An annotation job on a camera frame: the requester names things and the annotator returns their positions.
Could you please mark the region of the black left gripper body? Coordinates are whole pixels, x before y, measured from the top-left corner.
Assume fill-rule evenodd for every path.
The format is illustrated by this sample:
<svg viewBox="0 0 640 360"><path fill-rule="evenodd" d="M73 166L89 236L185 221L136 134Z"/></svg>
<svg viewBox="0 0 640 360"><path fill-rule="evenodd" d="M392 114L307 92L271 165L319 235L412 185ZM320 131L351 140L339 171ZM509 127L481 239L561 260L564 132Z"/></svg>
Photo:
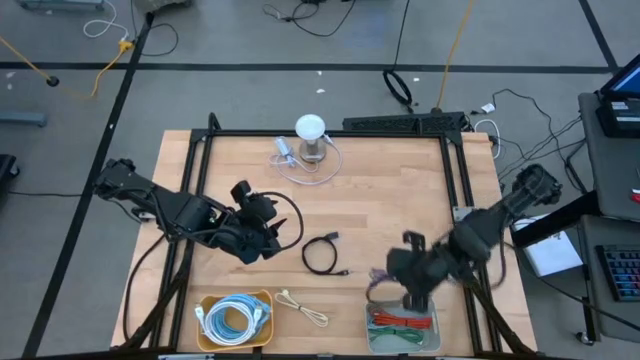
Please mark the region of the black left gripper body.
<svg viewBox="0 0 640 360"><path fill-rule="evenodd" d="M270 238L278 240L278 236L270 234L269 227L253 220L246 222L235 219L224 223L213 233L212 245L237 257L244 264L251 264L262 257L262 248Z"/></svg>

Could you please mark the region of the white bulb brass table lamp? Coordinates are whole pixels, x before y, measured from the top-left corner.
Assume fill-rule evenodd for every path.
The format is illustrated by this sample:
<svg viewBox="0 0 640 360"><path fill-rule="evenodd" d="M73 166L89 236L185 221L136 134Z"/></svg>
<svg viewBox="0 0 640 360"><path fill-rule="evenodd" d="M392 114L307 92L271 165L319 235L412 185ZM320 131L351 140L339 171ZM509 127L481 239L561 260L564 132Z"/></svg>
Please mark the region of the white bulb brass table lamp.
<svg viewBox="0 0 640 360"><path fill-rule="evenodd" d="M325 133L324 120L315 114L301 116L295 124L295 132L301 139L299 155L307 163L319 163L326 156L326 145L323 142Z"/></svg>

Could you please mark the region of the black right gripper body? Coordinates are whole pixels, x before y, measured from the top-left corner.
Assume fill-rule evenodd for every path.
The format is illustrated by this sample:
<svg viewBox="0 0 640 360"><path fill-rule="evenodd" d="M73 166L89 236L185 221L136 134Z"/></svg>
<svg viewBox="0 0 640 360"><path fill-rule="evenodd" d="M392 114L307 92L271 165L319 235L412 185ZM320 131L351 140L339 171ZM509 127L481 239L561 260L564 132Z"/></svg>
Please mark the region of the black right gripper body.
<svg viewBox="0 0 640 360"><path fill-rule="evenodd" d="M406 289L403 307L407 310L428 310L431 293L449 276L452 256L447 247L433 249L411 258L399 275Z"/></svg>

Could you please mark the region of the grey floor bar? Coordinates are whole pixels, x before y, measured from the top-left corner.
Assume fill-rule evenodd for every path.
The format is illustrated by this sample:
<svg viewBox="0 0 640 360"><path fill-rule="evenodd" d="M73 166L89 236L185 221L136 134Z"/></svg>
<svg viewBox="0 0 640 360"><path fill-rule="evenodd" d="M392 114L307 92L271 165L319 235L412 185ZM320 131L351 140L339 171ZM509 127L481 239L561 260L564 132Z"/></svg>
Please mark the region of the grey floor bar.
<svg viewBox="0 0 640 360"><path fill-rule="evenodd" d="M47 117L44 113L0 111L0 123L45 127Z"/></svg>

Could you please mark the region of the black beam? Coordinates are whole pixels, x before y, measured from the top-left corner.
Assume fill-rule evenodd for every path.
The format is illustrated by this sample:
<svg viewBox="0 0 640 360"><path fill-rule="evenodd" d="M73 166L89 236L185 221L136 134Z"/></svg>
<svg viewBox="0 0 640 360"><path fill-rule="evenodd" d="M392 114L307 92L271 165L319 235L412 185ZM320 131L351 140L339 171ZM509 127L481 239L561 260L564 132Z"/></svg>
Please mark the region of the black beam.
<svg viewBox="0 0 640 360"><path fill-rule="evenodd" d="M600 214L597 193L596 191L591 191L549 215L513 232L513 245L517 248L526 248L574 225L583 215L598 216Z"/></svg>

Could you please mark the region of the grey desk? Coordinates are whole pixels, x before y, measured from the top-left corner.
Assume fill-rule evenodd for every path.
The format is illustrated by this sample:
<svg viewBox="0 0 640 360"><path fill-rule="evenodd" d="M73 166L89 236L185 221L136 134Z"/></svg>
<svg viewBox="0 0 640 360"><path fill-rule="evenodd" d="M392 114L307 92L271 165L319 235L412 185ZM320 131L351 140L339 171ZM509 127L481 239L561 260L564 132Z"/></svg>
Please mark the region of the grey desk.
<svg viewBox="0 0 640 360"><path fill-rule="evenodd" d="M596 94L578 96L584 134L600 212L603 216L640 222L640 203L632 199L640 190L640 139L607 137L596 110Z"/></svg>

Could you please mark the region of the white box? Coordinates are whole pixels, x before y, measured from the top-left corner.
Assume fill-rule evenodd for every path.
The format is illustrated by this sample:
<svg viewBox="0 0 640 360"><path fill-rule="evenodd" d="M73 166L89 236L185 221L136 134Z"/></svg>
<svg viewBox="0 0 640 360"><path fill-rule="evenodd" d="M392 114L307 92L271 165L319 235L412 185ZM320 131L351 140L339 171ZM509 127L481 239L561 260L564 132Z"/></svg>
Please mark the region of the white box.
<svg viewBox="0 0 640 360"><path fill-rule="evenodd" d="M584 265L566 231L555 233L533 245L519 248L522 274L542 278Z"/></svg>

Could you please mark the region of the yellow plastic tray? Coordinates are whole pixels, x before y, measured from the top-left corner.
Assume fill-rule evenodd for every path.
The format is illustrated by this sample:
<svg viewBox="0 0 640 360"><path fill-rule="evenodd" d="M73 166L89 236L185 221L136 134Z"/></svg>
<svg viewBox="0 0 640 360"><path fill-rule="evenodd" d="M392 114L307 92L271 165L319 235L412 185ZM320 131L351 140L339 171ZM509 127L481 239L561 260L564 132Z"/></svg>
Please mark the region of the yellow plastic tray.
<svg viewBox="0 0 640 360"><path fill-rule="evenodd" d="M204 352L262 347L274 335L273 299L265 290L208 295L194 313L197 344Z"/></svg>

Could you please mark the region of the black floor object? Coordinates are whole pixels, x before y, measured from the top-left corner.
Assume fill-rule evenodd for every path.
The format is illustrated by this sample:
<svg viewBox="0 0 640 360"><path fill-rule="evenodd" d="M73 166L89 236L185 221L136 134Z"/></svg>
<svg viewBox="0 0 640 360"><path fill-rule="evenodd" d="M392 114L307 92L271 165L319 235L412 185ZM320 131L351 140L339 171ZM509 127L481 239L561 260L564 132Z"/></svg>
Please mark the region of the black floor object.
<svg viewBox="0 0 640 360"><path fill-rule="evenodd" d="M0 200L8 193L11 181L20 173L16 161L17 159L13 155L0 154Z"/></svg>

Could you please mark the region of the backlit black keyboard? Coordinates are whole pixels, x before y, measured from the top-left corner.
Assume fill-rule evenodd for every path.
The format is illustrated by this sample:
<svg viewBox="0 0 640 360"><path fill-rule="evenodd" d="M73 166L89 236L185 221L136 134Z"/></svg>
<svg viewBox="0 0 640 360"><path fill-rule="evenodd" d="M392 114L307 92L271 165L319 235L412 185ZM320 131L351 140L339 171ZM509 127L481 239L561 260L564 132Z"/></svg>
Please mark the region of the backlit black keyboard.
<svg viewBox="0 0 640 360"><path fill-rule="evenodd" d="M640 245L595 247L616 302L640 302Z"/></svg>

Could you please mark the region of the black laptop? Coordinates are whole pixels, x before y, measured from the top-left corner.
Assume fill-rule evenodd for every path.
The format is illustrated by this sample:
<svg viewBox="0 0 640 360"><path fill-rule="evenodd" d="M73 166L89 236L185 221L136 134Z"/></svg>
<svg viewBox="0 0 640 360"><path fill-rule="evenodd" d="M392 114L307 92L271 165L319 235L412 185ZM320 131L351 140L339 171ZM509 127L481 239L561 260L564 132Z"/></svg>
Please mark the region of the black laptop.
<svg viewBox="0 0 640 360"><path fill-rule="evenodd" d="M617 72L598 96L596 115L604 134L640 139L640 54Z"/></svg>

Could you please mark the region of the grey plastic bin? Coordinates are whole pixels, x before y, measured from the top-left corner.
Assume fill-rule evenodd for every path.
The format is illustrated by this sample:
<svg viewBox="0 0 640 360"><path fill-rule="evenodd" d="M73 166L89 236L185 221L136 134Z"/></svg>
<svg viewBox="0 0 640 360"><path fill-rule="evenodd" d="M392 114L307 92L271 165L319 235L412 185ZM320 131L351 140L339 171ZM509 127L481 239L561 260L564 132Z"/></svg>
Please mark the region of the grey plastic bin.
<svg viewBox="0 0 640 360"><path fill-rule="evenodd" d="M401 353L436 353L442 345L439 319L433 302L430 312L404 309L396 302L365 307L366 340L371 353L391 355Z"/></svg>

